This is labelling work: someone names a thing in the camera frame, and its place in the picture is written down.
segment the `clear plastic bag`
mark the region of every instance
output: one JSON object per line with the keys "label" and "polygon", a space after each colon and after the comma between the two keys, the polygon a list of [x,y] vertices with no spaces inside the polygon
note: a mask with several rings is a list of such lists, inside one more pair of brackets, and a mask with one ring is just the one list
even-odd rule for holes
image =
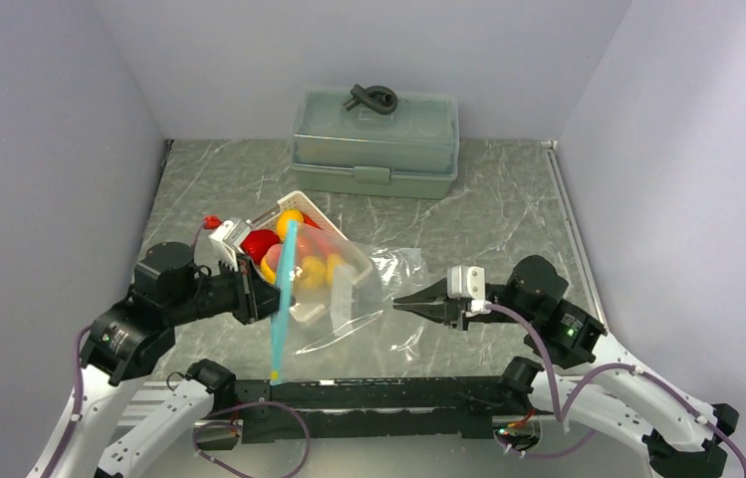
{"label": "clear plastic bag", "polygon": [[292,223],[277,267],[274,383],[403,374],[421,320],[392,300],[428,286],[419,249],[381,248]]}

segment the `white wall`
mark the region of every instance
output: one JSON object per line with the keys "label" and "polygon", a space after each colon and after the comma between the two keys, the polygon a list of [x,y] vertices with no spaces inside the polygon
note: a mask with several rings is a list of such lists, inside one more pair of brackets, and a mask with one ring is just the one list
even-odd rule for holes
{"label": "white wall", "polygon": [[629,0],[95,0],[167,137],[287,137],[304,85],[458,96],[462,133],[557,138]]}
{"label": "white wall", "polygon": [[634,1],[560,161],[612,329],[746,451],[746,2]]}
{"label": "white wall", "polygon": [[90,1],[0,2],[0,477],[32,468],[74,334],[124,293],[162,151]]}

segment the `red fruit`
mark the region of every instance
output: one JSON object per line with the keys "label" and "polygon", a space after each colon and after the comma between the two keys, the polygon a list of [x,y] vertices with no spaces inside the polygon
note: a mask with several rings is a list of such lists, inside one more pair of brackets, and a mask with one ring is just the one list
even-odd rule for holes
{"label": "red fruit", "polygon": [[314,222],[314,219],[312,219],[311,216],[309,216],[308,214],[304,212],[302,213],[302,219],[309,226],[316,227],[317,229],[322,229],[322,227],[318,226],[317,223]]}
{"label": "red fruit", "polygon": [[269,229],[256,229],[246,236],[246,239],[241,243],[241,249],[247,253],[252,261],[256,264],[261,264],[261,259],[267,254],[276,244],[279,244],[279,236],[275,232]]}
{"label": "red fruit", "polygon": [[317,243],[311,238],[311,234],[307,234],[308,231],[300,232],[296,237],[296,255],[297,261],[302,260],[308,256],[319,256],[320,249],[317,247]]}
{"label": "red fruit", "polygon": [[340,247],[338,244],[342,239],[337,236],[333,236],[322,230],[309,230],[309,236],[317,244],[317,248],[320,250],[321,257],[329,257],[332,254],[338,254]]}

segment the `white basket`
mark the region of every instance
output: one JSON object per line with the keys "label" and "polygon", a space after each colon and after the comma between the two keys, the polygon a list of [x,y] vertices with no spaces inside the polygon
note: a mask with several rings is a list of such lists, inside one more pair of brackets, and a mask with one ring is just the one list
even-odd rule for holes
{"label": "white basket", "polygon": [[278,205],[249,221],[253,229],[270,229],[275,231],[279,215],[289,209],[296,209],[307,214],[323,231],[340,236],[344,240],[349,240],[304,192],[293,191],[276,202]]}
{"label": "white basket", "polygon": [[[322,229],[323,232],[334,234],[345,241],[349,241],[344,233],[341,232],[340,229],[338,229],[335,223],[329,220],[329,218],[326,217],[325,214],[323,214],[323,211],[321,211],[320,208],[317,207],[317,205],[314,204],[314,202],[309,199],[304,192],[293,191],[276,202],[276,206],[274,206],[272,209],[265,212],[264,214],[261,214],[255,219],[248,221],[253,230],[275,230],[276,223],[279,220],[279,215],[289,209],[296,209],[308,215],[308,217],[310,217],[314,222],[317,223],[318,226],[320,226],[320,229]],[[360,284],[361,281],[363,281],[373,271],[373,263],[370,261],[369,257],[364,255],[364,253],[362,253],[357,248],[352,248],[351,250],[355,253],[356,259],[352,262],[356,264],[363,264],[361,271],[357,275],[355,275],[355,278],[352,280],[353,286],[356,286],[357,284]],[[294,318],[294,320],[302,324],[312,324],[326,313],[326,309],[324,307],[309,309],[299,306],[302,305],[291,307],[291,316]]]}

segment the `gray marble surface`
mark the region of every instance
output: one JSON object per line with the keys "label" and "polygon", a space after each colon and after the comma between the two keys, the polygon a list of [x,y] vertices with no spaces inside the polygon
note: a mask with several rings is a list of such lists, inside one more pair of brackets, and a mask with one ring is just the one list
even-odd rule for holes
{"label": "gray marble surface", "polygon": [[[588,309],[580,267],[540,147],[537,141],[462,140],[460,174],[440,201],[306,193],[351,240],[421,248],[430,281],[442,277],[449,266],[467,264],[484,267],[488,282],[504,282],[520,259],[541,254],[569,280],[567,299]],[[176,141],[146,225],[141,257],[157,242],[189,242],[206,214],[260,215],[297,189],[289,166],[287,142],[282,140]],[[202,240],[197,262],[216,263],[207,238]],[[498,374],[512,356],[530,354],[517,327],[473,325],[464,334],[404,315],[410,316],[400,318],[406,339],[421,328],[411,344],[414,357],[402,351],[403,359],[389,362],[382,374]],[[176,347],[159,362],[156,379],[202,358],[228,366],[241,378],[270,374],[266,322],[243,327],[224,315],[177,329],[176,340]],[[351,359],[365,357],[358,353]],[[330,373],[347,375],[340,363]]]}

